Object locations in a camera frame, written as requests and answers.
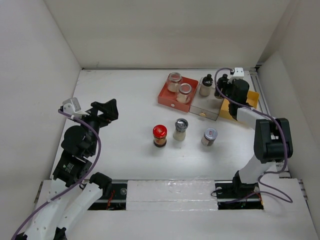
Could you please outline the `black faceted lid jar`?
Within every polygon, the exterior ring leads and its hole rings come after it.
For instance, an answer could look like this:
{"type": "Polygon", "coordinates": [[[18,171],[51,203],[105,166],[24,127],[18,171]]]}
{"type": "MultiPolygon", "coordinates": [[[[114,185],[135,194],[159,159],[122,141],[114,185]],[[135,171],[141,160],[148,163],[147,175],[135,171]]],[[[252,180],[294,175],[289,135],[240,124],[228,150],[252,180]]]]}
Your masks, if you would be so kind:
{"type": "Polygon", "coordinates": [[[215,92],[214,92],[214,96],[217,98],[217,99],[223,99],[224,97],[221,95],[221,93],[223,92],[222,89],[219,89],[219,88],[215,88],[215,92]]]}

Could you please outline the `black knob lid shaker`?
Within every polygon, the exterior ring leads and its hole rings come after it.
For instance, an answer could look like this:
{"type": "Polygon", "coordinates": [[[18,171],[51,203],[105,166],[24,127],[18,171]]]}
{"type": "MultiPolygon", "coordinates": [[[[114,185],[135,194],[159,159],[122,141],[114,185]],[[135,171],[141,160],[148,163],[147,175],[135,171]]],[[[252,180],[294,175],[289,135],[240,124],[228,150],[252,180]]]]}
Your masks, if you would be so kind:
{"type": "Polygon", "coordinates": [[[203,97],[208,97],[211,94],[213,85],[213,78],[211,74],[207,74],[205,77],[202,78],[199,94],[203,97]]]}

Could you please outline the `glass jar of rice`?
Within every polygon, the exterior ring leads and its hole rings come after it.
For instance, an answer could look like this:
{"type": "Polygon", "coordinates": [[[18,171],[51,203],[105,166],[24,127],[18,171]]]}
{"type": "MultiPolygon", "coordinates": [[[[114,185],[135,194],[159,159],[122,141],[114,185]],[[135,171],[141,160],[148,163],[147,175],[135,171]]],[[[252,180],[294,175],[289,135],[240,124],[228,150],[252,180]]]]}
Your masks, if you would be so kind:
{"type": "Polygon", "coordinates": [[[172,72],[168,75],[168,78],[166,80],[167,89],[172,93],[176,93],[179,91],[181,82],[182,82],[181,74],[178,72],[172,72]]]}

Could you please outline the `silver lid jar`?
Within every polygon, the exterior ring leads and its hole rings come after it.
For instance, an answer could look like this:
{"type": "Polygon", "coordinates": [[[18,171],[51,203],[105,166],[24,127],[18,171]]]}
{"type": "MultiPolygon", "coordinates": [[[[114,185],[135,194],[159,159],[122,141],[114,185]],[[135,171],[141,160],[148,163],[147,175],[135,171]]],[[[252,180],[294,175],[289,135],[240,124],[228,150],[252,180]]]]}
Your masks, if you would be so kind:
{"type": "Polygon", "coordinates": [[[218,136],[218,132],[214,128],[208,128],[204,131],[201,143],[204,146],[212,146],[218,136]]]}

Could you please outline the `red lid sauce jar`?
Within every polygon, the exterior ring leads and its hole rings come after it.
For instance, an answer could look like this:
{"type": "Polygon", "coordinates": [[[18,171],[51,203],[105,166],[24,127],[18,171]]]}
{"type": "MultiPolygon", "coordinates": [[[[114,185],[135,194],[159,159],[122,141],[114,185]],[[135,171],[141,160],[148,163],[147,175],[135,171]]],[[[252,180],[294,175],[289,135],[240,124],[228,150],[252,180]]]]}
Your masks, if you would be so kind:
{"type": "Polygon", "coordinates": [[[158,124],[153,128],[152,133],[154,145],[158,148],[164,147],[167,143],[167,128],[164,125],[158,124]]]}

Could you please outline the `black silver lid shaker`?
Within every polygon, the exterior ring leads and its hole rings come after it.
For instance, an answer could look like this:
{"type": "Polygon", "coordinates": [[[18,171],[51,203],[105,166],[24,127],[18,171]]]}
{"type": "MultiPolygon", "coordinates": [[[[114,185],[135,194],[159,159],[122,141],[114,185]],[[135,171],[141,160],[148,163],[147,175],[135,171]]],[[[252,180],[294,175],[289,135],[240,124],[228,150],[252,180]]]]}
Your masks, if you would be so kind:
{"type": "Polygon", "coordinates": [[[176,141],[183,141],[186,138],[186,130],[189,126],[189,123],[186,119],[184,118],[178,118],[175,121],[175,130],[173,132],[173,138],[176,141]]]}

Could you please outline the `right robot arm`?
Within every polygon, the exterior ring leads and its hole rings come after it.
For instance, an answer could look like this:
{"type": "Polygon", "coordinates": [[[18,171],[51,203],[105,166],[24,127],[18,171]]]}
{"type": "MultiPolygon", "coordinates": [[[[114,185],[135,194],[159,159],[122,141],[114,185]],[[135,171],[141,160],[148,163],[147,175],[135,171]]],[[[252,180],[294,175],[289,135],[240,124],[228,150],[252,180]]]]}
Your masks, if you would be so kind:
{"type": "Polygon", "coordinates": [[[249,84],[243,79],[228,79],[227,74],[214,79],[215,95],[228,100],[228,112],[238,122],[254,130],[254,154],[248,163],[238,170],[230,187],[233,202],[247,199],[256,193],[261,179],[271,174],[274,163],[288,164],[293,155],[290,122],[287,118],[275,118],[258,111],[247,102],[249,84]]]}

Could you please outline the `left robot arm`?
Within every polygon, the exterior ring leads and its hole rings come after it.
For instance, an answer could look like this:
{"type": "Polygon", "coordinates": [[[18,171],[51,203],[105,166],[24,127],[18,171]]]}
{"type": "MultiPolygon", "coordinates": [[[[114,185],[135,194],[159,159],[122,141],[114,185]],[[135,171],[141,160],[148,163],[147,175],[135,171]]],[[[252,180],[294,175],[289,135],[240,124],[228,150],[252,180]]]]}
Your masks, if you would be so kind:
{"type": "Polygon", "coordinates": [[[91,174],[97,164],[102,142],[101,128],[119,117],[116,99],[94,101],[82,111],[77,98],[63,101],[58,113],[76,123],[61,143],[62,154],[53,171],[47,200],[35,209],[13,234],[13,240],[65,240],[75,223],[90,206],[112,193],[112,179],[103,173],[91,174]]]}

